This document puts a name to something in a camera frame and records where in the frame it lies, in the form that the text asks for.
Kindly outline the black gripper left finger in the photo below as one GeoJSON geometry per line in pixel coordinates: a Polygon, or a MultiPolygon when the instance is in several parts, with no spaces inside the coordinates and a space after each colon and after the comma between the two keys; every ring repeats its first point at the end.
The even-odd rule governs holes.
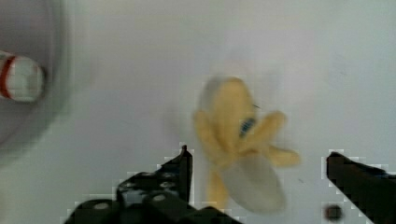
{"type": "Polygon", "coordinates": [[[193,157],[186,146],[154,172],[122,181],[116,198],[80,203],[64,224],[242,224],[220,210],[190,205],[193,157]]]}

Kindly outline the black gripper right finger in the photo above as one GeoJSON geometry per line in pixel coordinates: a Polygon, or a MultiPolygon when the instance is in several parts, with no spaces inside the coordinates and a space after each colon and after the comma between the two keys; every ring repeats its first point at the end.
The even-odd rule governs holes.
{"type": "Polygon", "coordinates": [[[332,152],[326,176],[374,224],[395,224],[395,175],[332,152]]]}

